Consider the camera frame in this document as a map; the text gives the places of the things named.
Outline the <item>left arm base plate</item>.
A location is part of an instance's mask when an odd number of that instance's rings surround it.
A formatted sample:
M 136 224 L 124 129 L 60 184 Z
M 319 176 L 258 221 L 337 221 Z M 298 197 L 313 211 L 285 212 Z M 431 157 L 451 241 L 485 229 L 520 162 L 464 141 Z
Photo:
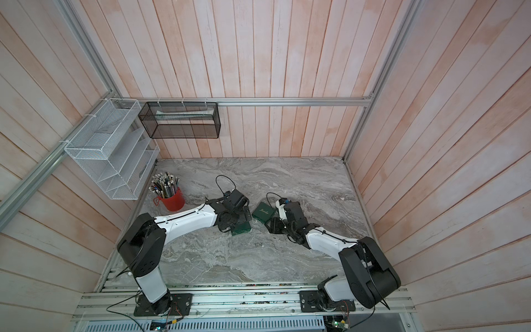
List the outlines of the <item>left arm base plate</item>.
M 156 315 L 189 315 L 193 295 L 191 293 L 167 293 L 155 303 L 151 303 L 144 294 L 140 294 L 134 310 L 134 317 Z

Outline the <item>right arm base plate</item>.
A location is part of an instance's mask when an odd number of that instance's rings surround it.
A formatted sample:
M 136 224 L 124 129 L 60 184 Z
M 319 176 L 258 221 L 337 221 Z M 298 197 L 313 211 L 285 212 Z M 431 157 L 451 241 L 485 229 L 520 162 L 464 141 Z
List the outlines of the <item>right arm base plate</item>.
M 299 292 L 300 307 L 303 313 L 355 311 L 355 303 L 351 300 L 333 301 L 322 290 L 302 290 Z

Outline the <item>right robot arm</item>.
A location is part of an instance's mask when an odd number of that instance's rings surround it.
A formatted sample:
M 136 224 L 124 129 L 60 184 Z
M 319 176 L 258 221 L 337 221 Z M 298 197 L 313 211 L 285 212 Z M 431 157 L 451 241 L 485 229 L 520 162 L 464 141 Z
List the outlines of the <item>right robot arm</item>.
M 317 307 L 330 310 L 334 304 L 358 301 L 365 308 L 385 303 L 401 287 L 401 280 L 377 242 L 371 237 L 348 238 L 311 224 L 297 201 L 275 202 L 278 216 L 272 219 L 272 233 L 309 250 L 316 250 L 342 265 L 344 275 L 334 275 L 318 285 Z

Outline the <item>large green jewelry box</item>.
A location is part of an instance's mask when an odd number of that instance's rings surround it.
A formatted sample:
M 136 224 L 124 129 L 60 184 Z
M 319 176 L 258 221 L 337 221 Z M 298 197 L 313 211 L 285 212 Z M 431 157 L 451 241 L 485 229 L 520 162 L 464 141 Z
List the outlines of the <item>large green jewelry box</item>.
M 275 209 L 268 203 L 260 202 L 258 206 L 253 210 L 252 217 L 262 224 L 266 224 L 275 214 Z

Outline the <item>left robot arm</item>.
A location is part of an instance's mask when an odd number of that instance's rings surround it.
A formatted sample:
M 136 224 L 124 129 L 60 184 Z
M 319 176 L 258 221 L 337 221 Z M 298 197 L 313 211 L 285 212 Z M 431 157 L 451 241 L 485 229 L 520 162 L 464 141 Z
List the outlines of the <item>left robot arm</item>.
M 117 244 L 117 252 L 132 273 L 142 294 L 151 305 L 170 299 L 159 263 L 164 247 L 183 235 L 216 226 L 230 232 L 250 220 L 249 199 L 238 190 L 221 198 L 206 200 L 199 207 L 176 214 L 136 217 Z

